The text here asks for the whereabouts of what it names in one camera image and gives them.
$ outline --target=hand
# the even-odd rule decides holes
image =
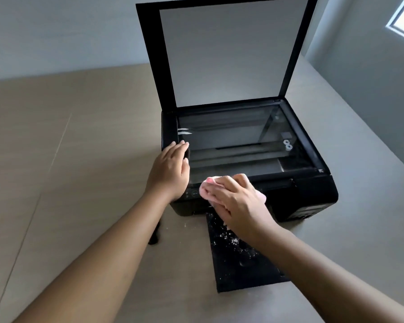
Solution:
[[[183,195],[190,177],[189,161],[184,158],[188,148],[189,143],[183,140],[179,144],[172,142],[165,147],[152,165],[145,193],[158,193],[168,203]]]
[[[272,229],[281,229],[281,227],[277,225],[265,204],[258,198],[245,174],[224,176],[215,181],[225,188],[211,184],[206,189],[226,206],[213,203],[215,211],[240,239],[261,250],[264,237]]]

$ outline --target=pink cloth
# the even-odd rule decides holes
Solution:
[[[209,184],[218,185],[218,186],[221,186],[222,188],[224,188],[223,185],[215,182],[215,179],[217,179],[217,178],[219,178],[219,177],[208,177],[208,178],[206,178],[206,180],[199,187],[199,194],[203,199],[206,199],[207,201],[209,201],[211,205],[214,202],[214,203],[217,203],[217,204],[220,204],[220,205],[224,206],[222,201],[217,199],[217,197],[215,197],[208,190],[206,190],[206,186],[209,185]],[[259,199],[263,203],[266,202],[266,196],[264,194],[262,194],[259,190],[256,190],[256,195],[259,197]]]

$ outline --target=scanner lid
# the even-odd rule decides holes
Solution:
[[[136,4],[162,110],[284,97],[316,3]]]

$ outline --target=forearm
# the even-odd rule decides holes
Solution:
[[[291,232],[271,229],[264,242],[262,253],[291,278],[326,322],[404,322],[403,306]]]
[[[161,196],[145,194],[15,322],[112,322],[166,205]]]

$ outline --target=printer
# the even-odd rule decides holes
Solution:
[[[245,173],[277,222],[311,217],[338,200],[329,168],[285,98],[316,3],[136,5],[162,107],[162,148],[189,142],[190,181],[171,206],[178,215],[206,215],[218,292],[288,278],[201,198],[207,177]]]

